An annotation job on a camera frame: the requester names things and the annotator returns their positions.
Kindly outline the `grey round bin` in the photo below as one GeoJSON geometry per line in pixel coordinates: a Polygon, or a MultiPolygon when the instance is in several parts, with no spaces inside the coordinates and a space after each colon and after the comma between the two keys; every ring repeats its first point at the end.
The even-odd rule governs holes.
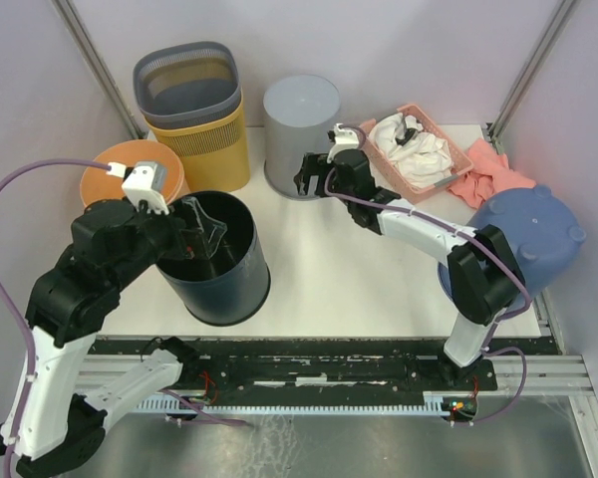
{"type": "Polygon", "coordinates": [[[295,75],[271,85],[263,98],[264,174],[280,195],[310,200],[314,190],[301,195],[293,181],[306,153],[329,150],[328,130],[338,121],[338,89],[316,75],[295,75]]]}

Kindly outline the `black cylindrical bin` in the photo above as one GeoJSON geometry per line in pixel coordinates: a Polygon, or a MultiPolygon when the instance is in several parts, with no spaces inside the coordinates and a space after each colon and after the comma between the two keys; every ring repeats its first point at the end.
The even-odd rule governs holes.
{"type": "Polygon", "coordinates": [[[253,215],[225,192],[188,195],[196,196],[206,214],[228,230],[212,259],[162,259],[157,268],[196,319],[216,327],[239,324],[262,307],[271,286],[253,215]]]}

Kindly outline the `blue plastic bucket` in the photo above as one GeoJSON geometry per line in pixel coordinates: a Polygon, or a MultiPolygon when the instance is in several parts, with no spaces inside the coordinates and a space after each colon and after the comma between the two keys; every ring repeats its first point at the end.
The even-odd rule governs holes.
{"type": "Polygon", "coordinates": [[[504,233],[531,298],[573,263],[587,238],[572,211],[541,184],[493,195],[467,222],[475,229],[488,224],[504,233]]]}

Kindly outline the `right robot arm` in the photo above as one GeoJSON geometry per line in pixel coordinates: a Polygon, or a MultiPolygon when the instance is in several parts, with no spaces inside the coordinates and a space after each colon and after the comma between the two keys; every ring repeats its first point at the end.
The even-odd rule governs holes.
{"type": "Polygon", "coordinates": [[[435,259],[448,271],[449,296],[457,310],[437,366],[439,381],[460,389],[473,378],[473,364],[488,353],[499,322],[515,315],[521,296],[531,303],[525,279],[503,231],[487,225],[460,226],[416,208],[398,193],[376,184],[369,159],[358,149],[330,158],[304,155],[293,178],[297,192],[342,201],[362,228],[401,240],[435,259]]]}

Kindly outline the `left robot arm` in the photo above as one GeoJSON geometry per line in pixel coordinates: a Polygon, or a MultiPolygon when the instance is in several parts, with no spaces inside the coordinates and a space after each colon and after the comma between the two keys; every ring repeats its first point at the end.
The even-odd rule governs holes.
{"type": "Polygon", "coordinates": [[[198,382],[198,351],[168,338],[109,385],[75,391],[82,362],[122,291],[163,258],[211,258],[226,231],[191,196],[162,213],[146,202],[101,200],[73,221],[72,243],[35,282],[24,316],[29,349],[19,396],[0,424],[0,455],[18,459],[7,462],[7,474],[56,477],[74,470],[144,399],[198,382]]]}

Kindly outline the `grey slatted basket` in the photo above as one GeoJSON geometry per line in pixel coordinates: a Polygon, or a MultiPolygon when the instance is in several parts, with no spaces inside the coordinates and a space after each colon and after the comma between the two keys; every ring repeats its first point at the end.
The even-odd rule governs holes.
{"type": "Polygon", "coordinates": [[[161,129],[222,120],[242,100],[234,57],[226,46],[213,41],[145,55],[134,67],[133,88],[145,120],[161,129]]]}

